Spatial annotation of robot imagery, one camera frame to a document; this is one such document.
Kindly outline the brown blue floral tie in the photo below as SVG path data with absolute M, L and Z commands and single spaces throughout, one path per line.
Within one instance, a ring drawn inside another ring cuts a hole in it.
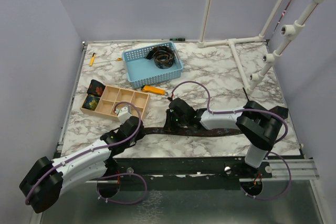
M 265 109 L 254 101 L 243 107 L 243 112 L 233 114 L 210 113 L 206 108 L 197 109 L 201 129 L 194 132 L 187 128 L 167 131 L 163 127 L 144 127 L 144 135 L 164 134 L 197 137 L 220 137 L 243 134 L 251 142 L 273 142 L 278 137 L 283 120 L 288 117 L 288 109 L 276 106 Z

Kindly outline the wooden compartment tray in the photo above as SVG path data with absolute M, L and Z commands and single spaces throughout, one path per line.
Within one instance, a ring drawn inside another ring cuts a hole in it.
M 134 107 L 131 108 L 132 115 L 137 116 L 138 113 L 136 110 L 139 110 L 141 118 L 144 119 L 150 102 L 150 95 L 144 92 L 114 86 L 106 86 L 102 96 L 100 97 L 98 106 L 94 111 L 82 108 L 83 103 L 80 110 L 84 114 L 116 121 L 117 115 L 114 111 L 126 106 L 126 104 L 124 104 L 125 102 L 129 102 L 134 105 Z

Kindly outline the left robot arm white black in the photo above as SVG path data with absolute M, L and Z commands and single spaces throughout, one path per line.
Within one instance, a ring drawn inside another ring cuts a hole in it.
M 131 116 L 117 129 L 104 133 L 75 153 L 54 159 L 39 158 L 19 184 L 25 203 L 38 214 L 49 209 L 62 194 L 77 185 L 118 175 L 120 169 L 114 156 L 141 139 L 143 129 L 143 122 Z

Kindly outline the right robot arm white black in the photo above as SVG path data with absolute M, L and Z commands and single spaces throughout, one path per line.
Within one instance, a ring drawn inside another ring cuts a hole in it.
M 276 143 L 281 127 L 288 127 L 284 119 L 267 110 L 255 101 L 233 111 L 210 111 L 209 108 L 193 109 L 184 100 L 176 98 L 166 110 L 164 130 L 176 133 L 182 129 L 192 133 L 217 135 L 217 130 L 239 130 L 250 141 L 250 147 L 241 164 L 246 177 L 254 177 L 260 171 L 260 165 Z

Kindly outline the orange utility knife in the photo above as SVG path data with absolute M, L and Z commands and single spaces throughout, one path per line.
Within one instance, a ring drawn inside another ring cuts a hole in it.
M 142 92 L 148 92 L 148 93 L 153 93 L 153 94 L 158 94 L 158 95 L 167 95 L 167 92 L 163 89 L 160 88 L 155 88 L 152 86 L 144 85 L 141 88 Z

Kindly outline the rolled blue yellow-leaf tie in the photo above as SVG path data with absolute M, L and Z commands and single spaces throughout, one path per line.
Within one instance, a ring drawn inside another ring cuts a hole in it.
M 88 94 L 83 102 L 82 108 L 94 111 L 97 108 L 99 101 L 100 97 Z

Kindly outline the rolled dark red-leaf tie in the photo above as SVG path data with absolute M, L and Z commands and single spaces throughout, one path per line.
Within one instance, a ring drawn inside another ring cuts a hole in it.
M 94 95 L 96 97 L 101 97 L 104 90 L 105 90 L 105 85 L 95 79 L 92 79 L 89 87 L 87 89 L 87 94 Z

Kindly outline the blue perforated plastic basket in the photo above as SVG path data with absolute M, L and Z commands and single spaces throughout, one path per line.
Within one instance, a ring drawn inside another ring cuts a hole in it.
M 153 59 L 145 59 L 149 51 L 157 46 L 167 46 L 174 51 L 175 62 L 171 68 L 160 69 L 154 64 Z M 122 59 L 127 79 L 134 89 L 179 78 L 184 68 L 176 46 L 171 41 L 125 51 L 122 53 Z

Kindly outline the rolled black orange tie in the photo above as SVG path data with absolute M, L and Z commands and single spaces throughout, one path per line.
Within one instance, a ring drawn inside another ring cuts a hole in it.
M 168 69 L 171 68 L 175 62 L 175 53 L 167 46 L 157 46 L 149 51 L 145 59 L 153 59 L 154 64 L 158 68 Z

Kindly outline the small yellow utility knife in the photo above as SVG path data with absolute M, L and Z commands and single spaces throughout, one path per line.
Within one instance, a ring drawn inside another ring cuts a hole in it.
M 93 66 L 95 57 L 96 57 L 96 53 L 94 52 L 94 53 L 92 54 L 92 57 L 91 57 L 90 62 L 89 62 L 89 66 L 90 66 L 90 67 Z

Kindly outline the green black marker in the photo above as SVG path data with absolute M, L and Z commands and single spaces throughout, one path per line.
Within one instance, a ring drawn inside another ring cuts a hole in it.
M 170 41 L 185 41 L 185 38 L 170 38 Z

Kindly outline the white PVC pipe rack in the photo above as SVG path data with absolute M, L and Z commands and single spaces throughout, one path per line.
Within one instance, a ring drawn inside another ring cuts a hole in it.
M 265 54 L 262 57 L 265 65 L 259 72 L 250 75 L 250 85 L 246 89 L 247 94 L 252 94 L 255 87 L 260 84 L 261 81 L 263 81 L 266 73 L 278 62 L 284 50 L 293 40 L 297 38 L 297 36 L 305 27 L 305 23 L 308 18 L 323 1 L 324 0 L 310 0 L 309 5 L 305 8 L 300 17 L 294 21 L 293 24 L 283 25 L 281 27 L 280 33 L 283 36 L 283 42 L 272 53 Z

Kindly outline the black mounting rail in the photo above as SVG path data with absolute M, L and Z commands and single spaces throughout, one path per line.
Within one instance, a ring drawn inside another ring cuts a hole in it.
M 271 178 L 269 162 L 251 168 L 243 157 L 116 158 L 99 181 L 104 189 L 239 190 L 240 181 Z

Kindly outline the white PVC pipe frame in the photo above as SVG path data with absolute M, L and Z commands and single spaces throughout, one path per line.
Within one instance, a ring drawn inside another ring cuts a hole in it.
M 251 76 L 251 79 L 248 80 L 247 76 L 245 74 L 245 71 L 243 69 L 243 65 L 241 63 L 241 60 L 238 56 L 237 50 L 236 50 L 236 44 L 244 44 L 244 43 L 250 43 L 250 42 L 262 42 L 265 40 L 265 34 L 266 31 L 270 28 L 271 22 L 274 20 L 276 14 L 280 10 L 280 7 L 282 5 L 284 0 L 277 0 L 269 17 L 267 18 L 261 32 L 259 33 L 258 36 L 255 37 L 246 37 L 246 38 L 231 38 L 231 39 L 225 39 L 225 40 L 214 40 L 214 41 L 206 41 L 205 40 L 205 34 L 206 34 L 206 26 L 207 22 L 209 19 L 209 13 L 211 9 L 211 3 L 212 0 L 206 0 L 206 5 L 205 5 L 205 11 L 204 11 L 204 16 L 203 16 L 203 21 L 202 21 L 202 26 L 201 26 L 201 34 L 199 36 L 198 40 L 198 47 L 199 48 L 205 48 L 205 47 L 210 47 L 210 46 L 219 46 L 219 45 L 228 45 L 232 51 L 234 60 L 236 62 L 238 72 L 240 74 L 240 77 L 243 81 L 243 85 L 245 88 L 245 91 L 247 94 L 252 94 L 254 91 L 255 87 L 261 83 L 261 81 L 265 77 L 265 73 L 257 73 Z

